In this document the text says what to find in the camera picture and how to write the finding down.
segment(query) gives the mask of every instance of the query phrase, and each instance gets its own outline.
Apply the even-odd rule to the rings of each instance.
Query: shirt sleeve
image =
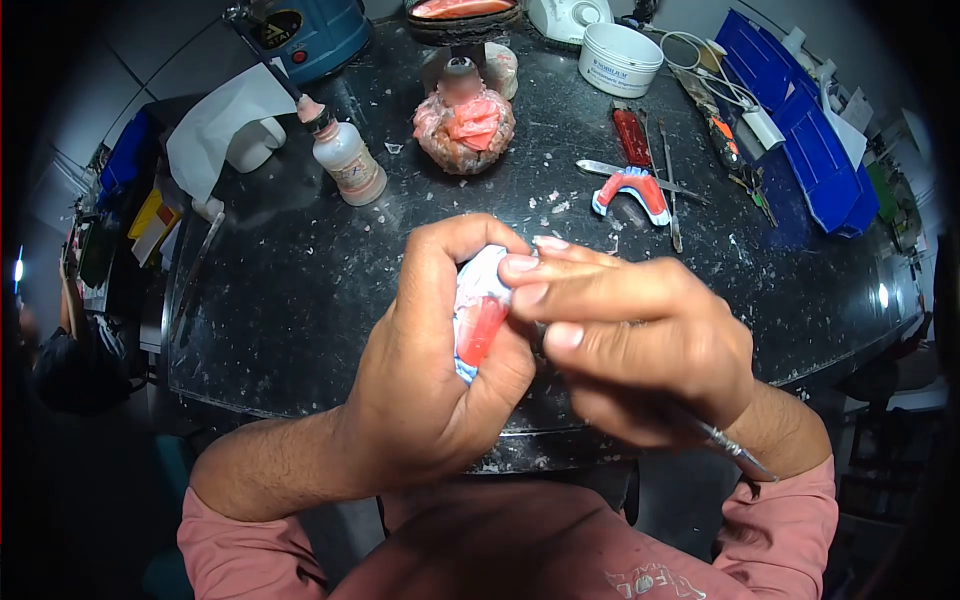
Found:
[[[198,600],[326,598],[326,580],[296,517],[265,523],[226,518],[186,491],[177,532]]]
[[[740,482],[724,502],[713,566],[757,598],[820,598],[839,518],[833,457],[796,477],[756,485],[756,497]]]

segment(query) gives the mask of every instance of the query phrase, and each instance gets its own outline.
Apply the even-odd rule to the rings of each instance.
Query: red handle tool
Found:
[[[623,151],[627,154],[627,164],[645,169],[653,168],[653,158],[650,156],[650,146],[643,135],[636,114],[622,102],[613,102],[613,124],[620,134]]]

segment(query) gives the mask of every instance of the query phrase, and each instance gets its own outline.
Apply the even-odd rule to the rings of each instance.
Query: bottle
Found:
[[[326,106],[303,94],[297,116],[317,139],[313,157],[337,182],[347,204],[362,206],[376,200],[387,186],[387,174],[370,155],[352,123],[339,123]]]

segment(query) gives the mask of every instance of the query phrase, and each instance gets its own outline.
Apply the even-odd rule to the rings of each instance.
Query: sticker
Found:
[[[343,169],[331,170],[330,175],[342,191],[356,191],[366,186],[376,176],[376,161],[373,160],[373,156],[370,156],[370,150],[364,144],[360,150],[360,156]]]
[[[290,41],[302,25],[302,14],[284,9],[268,14],[262,23],[257,23],[250,29],[250,33],[264,50],[275,50]]]

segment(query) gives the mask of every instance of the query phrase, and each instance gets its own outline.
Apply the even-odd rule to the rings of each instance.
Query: hand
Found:
[[[540,258],[507,256],[500,277],[516,288],[514,316],[551,323],[544,351],[582,418],[657,446],[695,439],[685,426],[664,427],[660,402],[683,402],[719,428],[747,408],[750,330],[680,261],[633,264],[555,238],[537,246]]]
[[[489,450],[536,370],[530,344],[504,323],[471,386],[454,371],[457,264],[488,244],[530,248],[491,215],[414,230],[396,300],[373,328],[338,425],[369,492],[459,472]]]

